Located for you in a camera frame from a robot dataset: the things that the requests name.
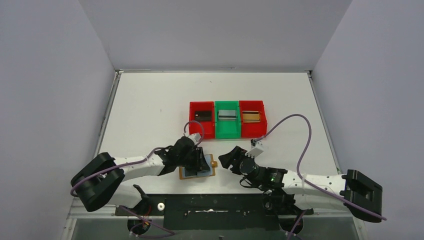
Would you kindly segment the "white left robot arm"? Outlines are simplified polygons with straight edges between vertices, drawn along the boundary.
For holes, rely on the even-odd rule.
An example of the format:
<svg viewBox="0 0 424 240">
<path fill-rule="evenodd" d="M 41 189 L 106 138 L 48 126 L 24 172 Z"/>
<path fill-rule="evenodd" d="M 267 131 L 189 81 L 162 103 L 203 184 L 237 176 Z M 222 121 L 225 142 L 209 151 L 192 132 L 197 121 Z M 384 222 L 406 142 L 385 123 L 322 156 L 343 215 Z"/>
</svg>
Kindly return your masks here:
<svg viewBox="0 0 424 240">
<path fill-rule="evenodd" d="M 181 167 L 192 175 L 212 170 L 199 144 L 199 133 L 182 136 L 175 144 L 155 147 L 146 156 L 112 157 L 108 152 L 98 154 L 70 181 L 70 194 L 79 198 L 88 212 L 105 205 L 133 209 L 146 195 L 139 186 L 124 185 L 125 181 L 145 176 L 163 176 Z"/>
</svg>

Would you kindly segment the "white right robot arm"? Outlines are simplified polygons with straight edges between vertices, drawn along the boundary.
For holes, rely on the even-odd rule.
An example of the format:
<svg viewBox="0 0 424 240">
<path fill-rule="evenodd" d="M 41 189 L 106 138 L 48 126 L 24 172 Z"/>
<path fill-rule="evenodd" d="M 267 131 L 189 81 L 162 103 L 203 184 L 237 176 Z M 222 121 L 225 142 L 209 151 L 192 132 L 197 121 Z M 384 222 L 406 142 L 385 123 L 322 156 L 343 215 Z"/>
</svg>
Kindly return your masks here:
<svg viewBox="0 0 424 240">
<path fill-rule="evenodd" d="M 236 146 L 218 157 L 221 166 L 242 176 L 246 188 L 268 192 L 266 202 L 272 209 L 298 214 L 304 210 L 331 209 L 350 212 L 354 217 L 380 223 L 382 187 L 357 170 L 346 174 L 310 175 L 283 168 L 264 167 L 255 158 L 264 152 L 256 144 L 250 150 Z"/>
</svg>

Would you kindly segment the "yellow leather card holder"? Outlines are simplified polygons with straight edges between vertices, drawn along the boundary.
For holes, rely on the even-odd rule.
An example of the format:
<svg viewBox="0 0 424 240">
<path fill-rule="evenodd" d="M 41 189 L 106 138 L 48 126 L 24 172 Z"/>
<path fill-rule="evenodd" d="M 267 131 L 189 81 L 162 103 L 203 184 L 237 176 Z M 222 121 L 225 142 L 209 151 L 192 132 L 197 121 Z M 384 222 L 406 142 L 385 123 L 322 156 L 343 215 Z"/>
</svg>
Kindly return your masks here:
<svg viewBox="0 0 424 240">
<path fill-rule="evenodd" d="M 189 180 L 189 179 L 198 179 L 198 178 L 207 178 L 213 177 L 216 175 L 216 168 L 218 167 L 218 162 L 214 159 L 213 154 L 206 154 L 205 160 L 207 165 L 209 166 L 208 171 L 200 171 L 200 172 L 190 172 L 186 170 L 184 167 L 180 166 L 178 168 L 179 179 L 180 180 Z"/>
</svg>

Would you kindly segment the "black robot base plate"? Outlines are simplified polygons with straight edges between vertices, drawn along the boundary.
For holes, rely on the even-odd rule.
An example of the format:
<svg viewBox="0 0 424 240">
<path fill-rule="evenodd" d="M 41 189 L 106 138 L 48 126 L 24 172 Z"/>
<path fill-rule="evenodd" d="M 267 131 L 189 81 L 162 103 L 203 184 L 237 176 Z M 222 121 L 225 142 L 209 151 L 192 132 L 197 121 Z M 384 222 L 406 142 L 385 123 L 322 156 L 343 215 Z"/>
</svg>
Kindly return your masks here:
<svg viewBox="0 0 424 240">
<path fill-rule="evenodd" d="M 293 197 L 267 193 L 150 194 L 129 212 L 115 210 L 120 217 L 138 214 L 161 220 L 173 231 L 260 229 L 295 234 L 305 225 L 301 213 Z"/>
</svg>

